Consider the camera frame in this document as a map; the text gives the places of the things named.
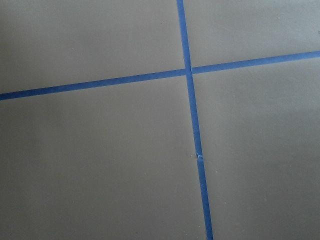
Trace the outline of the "long blue tape line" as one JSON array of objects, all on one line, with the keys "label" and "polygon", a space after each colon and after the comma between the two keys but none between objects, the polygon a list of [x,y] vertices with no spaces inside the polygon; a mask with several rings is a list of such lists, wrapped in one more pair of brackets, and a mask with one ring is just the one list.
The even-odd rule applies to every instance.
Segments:
[{"label": "long blue tape line", "polygon": [[191,55],[190,55],[190,47],[189,47],[189,39],[188,39],[186,14],[185,14],[184,2],[182,0],[178,0],[176,4],[177,4],[179,26],[180,26],[184,70],[185,70],[185,77],[186,77],[186,83],[187,83],[187,92],[188,92],[190,116],[191,116],[191,123],[192,123],[193,140],[194,140],[201,202],[202,202],[202,209],[203,209],[205,235],[207,240],[213,240],[215,237],[214,237],[214,231],[212,228],[212,219],[211,219],[207,179],[206,179],[206,172],[205,172],[205,160],[203,157],[201,132],[199,127],[199,117],[198,117],[198,110],[197,110],[197,101],[196,101],[195,86],[194,86],[194,79],[193,79],[192,66],[191,66]]}]

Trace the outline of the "crossing blue tape line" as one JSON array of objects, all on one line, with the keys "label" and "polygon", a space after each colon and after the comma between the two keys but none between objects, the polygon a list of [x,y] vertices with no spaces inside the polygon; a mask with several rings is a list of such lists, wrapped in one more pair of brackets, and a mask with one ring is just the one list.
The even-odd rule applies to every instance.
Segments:
[{"label": "crossing blue tape line", "polygon": [[[197,66],[197,67],[191,68],[191,72],[193,74],[202,74],[202,73],[217,72],[217,71],[224,71],[224,70],[231,70],[231,69],[238,69],[238,68],[246,68],[246,67],[253,67],[253,66],[262,66],[262,65],[269,65],[269,64],[276,64],[276,63],[299,61],[299,60],[305,60],[305,59],[313,59],[313,58],[319,58],[319,57],[320,57],[320,52],[317,50],[317,51],[311,51],[311,52],[302,52],[302,53],[294,53],[294,54],[287,54],[287,55],[279,55],[279,56],[272,56],[272,57],[264,57],[264,58],[257,58],[257,59]],[[144,81],[151,81],[151,80],[165,79],[165,78],[172,78],[172,77],[180,77],[180,76],[185,76],[186,74],[187,74],[187,71],[185,69],[175,69],[175,70],[169,70],[169,71],[161,71],[161,72],[154,72],[154,73],[146,73],[146,74],[139,74],[139,75],[132,75],[132,76],[116,77],[116,78],[110,78],[110,79],[102,79],[102,80],[95,80],[95,81],[87,81],[87,82],[80,82],[80,83],[73,83],[73,84],[65,84],[65,85],[58,85],[58,86],[50,86],[50,87],[1,93],[0,99],[4,101],[4,100],[10,100],[10,99],[26,98],[26,97],[32,97],[32,96],[78,91],[78,90],[84,90],[84,89],[100,88],[100,87],[106,87],[106,86],[144,82]]]}]

